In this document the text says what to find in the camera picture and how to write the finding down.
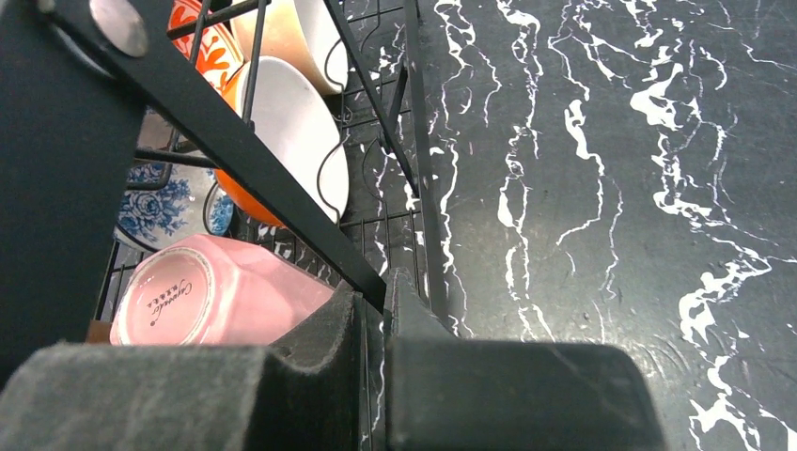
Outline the blue floral bowl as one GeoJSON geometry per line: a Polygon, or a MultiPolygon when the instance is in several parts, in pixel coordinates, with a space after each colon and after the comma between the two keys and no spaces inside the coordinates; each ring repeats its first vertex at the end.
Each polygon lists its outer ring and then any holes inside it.
{"type": "Polygon", "coordinates": [[[157,252],[194,234],[223,236],[232,221],[234,204],[210,168],[161,162],[137,163],[129,183],[158,183],[159,190],[128,190],[122,197],[114,238],[144,252],[157,252]]]}

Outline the black wire dish rack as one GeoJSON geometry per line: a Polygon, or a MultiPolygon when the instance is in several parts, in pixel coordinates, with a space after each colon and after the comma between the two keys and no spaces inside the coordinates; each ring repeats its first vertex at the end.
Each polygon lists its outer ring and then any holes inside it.
{"type": "Polygon", "coordinates": [[[144,112],[153,107],[375,307],[385,284],[172,46],[165,1],[101,25],[86,1],[1,5],[1,376],[95,311],[144,112]]]}

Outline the pink mug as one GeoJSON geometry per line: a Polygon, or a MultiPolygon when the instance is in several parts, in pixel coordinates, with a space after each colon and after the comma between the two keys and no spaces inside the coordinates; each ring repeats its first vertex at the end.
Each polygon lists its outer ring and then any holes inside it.
{"type": "Polygon", "coordinates": [[[113,319],[114,345],[269,345],[333,288],[273,252],[196,234],[140,263],[113,319]]]}

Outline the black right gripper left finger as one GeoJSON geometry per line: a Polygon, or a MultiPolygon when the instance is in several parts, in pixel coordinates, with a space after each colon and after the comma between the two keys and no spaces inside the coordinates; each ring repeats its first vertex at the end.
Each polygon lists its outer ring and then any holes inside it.
{"type": "Polygon", "coordinates": [[[5,450],[353,450],[360,295],[271,346],[56,345],[1,394],[5,450]]]}

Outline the orange patterned bowl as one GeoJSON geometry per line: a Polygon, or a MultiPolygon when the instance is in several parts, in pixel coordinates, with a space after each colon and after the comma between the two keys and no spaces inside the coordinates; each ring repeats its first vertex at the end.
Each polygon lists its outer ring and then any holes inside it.
{"type": "MultiPolygon", "coordinates": [[[[168,21],[168,30],[194,21],[201,3],[194,0],[175,0],[168,21]]],[[[195,69],[219,93],[229,79],[242,67],[244,56],[238,43],[223,24],[205,27],[195,59],[195,69]]]]}

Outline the orange glossy bowl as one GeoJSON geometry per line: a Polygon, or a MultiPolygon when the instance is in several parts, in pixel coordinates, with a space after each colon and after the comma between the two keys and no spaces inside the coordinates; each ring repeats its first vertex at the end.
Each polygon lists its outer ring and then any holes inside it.
{"type": "Polygon", "coordinates": [[[250,119],[255,135],[337,224],[350,175],[336,123],[316,88],[288,62],[258,59],[250,119]]]}

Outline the stainless steel cup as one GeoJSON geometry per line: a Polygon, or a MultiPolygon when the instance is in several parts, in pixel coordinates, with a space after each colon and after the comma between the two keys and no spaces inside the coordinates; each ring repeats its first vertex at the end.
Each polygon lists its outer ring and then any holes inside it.
{"type": "Polygon", "coordinates": [[[91,320],[86,333],[87,344],[109,344],[112,323],[102,320],[91,320]]]}

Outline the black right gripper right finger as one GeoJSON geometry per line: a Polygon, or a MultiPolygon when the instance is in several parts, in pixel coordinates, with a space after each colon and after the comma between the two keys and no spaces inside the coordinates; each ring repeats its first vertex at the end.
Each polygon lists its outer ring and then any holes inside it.
{"type": "Polygon", "coordinates": [[[623,350],[463,339],[425,306],[410,272],[384,301],[391,450],[663,450],[649,389],[623,350]]]}

